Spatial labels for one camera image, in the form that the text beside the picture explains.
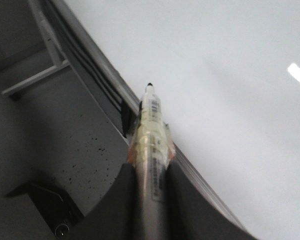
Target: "gray wall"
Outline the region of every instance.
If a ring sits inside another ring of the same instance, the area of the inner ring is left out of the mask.
[[[0,0],[0,70],[44,48],[26,0]]]

